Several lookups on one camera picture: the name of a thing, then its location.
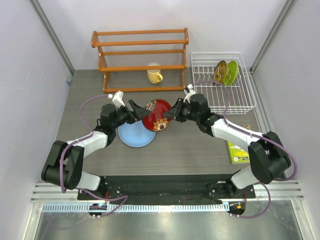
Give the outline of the red floral plate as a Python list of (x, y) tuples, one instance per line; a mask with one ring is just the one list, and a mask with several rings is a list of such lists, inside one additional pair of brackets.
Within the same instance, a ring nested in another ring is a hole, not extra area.
[(144, 127), (151, 132), (161, 132), (171, 123), (171, 119), (164, 116), (164, 113), (171, 108), (171, 105), (164, 99), (153, 99), (145, 105), (150, 113), (142, 120)]

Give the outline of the blue plate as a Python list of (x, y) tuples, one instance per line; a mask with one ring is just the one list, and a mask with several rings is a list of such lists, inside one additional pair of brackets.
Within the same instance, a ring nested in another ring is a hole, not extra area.
[(141, 148), (148, 145), (154, 139), (156, 133), (148, 130), (140, 120), (133, 124), (125, 123), (121, 125), (118, 128), (118, 135), (127, 146)]

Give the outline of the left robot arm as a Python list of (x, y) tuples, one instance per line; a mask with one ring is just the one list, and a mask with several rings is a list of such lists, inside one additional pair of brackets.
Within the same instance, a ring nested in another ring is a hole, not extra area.
[(101, 108), (100, 118), (91, 133), (81, 138), (52, 144), (41, 172), (46, 183), (60, 186), (61, 190), (86, 189), (93, 198), (100, 200), (107, 192), (98, 175), (83, 171), (84, 158), (93, 152), (108, 147), (116, 137), (116, 129), (123, 124), (142, 120), (150, 110), (129, 101), (132, 110), (124, 104), (108, 103)]

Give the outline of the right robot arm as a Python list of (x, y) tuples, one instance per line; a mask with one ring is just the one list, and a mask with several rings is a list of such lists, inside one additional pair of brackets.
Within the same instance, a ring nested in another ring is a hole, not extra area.
[(250, 165), (226, 180), (225, 190), (230, 197), (238, 197), (246, 187), (256, 183), (269, 184), (292, 164), (276, 133), (259, 133), (232, 124), (224, 116), (211, 112), (202, 94), (179, 98), (163, 115), (180, 123), (194, 121), (201, 132), (231, 142), (249, 154)]

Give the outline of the orange wooden shelf rack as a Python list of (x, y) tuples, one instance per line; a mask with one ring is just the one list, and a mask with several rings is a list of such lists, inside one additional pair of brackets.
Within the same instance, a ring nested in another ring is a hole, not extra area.
[[(187, 68), (186, 48), (189, 44), (188, 29), (94, 31), (91, 46), (98, 51), (97, 69), (103, 73), (104, 93), (182, 91), (185, 86)], [(128, 83), (110, 81), (111, 73), (155, 71), (155, 83), (147, 81), (138, 84), (130, 79)], [(164, 86), (161, 82), (166, 71), (177, 71), (181, 84)]]

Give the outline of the yellow ceramic mug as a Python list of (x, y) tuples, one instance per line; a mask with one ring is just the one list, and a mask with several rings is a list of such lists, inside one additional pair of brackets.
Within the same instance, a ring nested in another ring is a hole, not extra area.
[(147, 76), (150, 83), (154, 85), (160, 83), (164, 79), (160, 69), (147, 70)]

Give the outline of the brown yellow plate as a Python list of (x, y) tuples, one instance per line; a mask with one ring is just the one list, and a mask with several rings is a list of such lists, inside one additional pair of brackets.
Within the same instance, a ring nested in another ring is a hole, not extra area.
[(215, 82), (214, 84), (217, 86), (217, 83), (223, 83), (226, 75), (227, 75), (228, 67), (227, 67), (227, 62), (225, 60), (221, 60), (214, 71), (214, 77), (213, 81)]

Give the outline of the green plate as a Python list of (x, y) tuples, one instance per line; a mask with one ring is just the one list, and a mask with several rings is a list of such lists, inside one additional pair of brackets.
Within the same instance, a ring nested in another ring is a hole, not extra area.
[(238, 70), (239, 68), (236, 61), (232, 60), (227, 64), (227, 73), (223, 81), (225, 86), (230, 86), (235, 81)]

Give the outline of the green booklet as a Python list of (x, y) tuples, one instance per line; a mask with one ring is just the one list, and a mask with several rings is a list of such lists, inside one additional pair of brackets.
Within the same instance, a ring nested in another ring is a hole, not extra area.
[(250, 157), (249, 154), (239, 148), (238, 146), (234, 145), (232, 142), (226, 142), (227, 151), (229, 154), (229, 160), (231, 165), (239, 165), (239, 164), (249, 164)]

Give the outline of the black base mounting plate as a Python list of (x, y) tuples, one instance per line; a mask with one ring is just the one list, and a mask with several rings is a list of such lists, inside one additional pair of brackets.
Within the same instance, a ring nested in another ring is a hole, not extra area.
[(222, 200), (254, 199), (253, 185), (243, 189), (231, 174), (100, 175), (93, 182), (81, 180), (78, 200), (108, 200), (117, 205), (191, 206), (221, 204)]

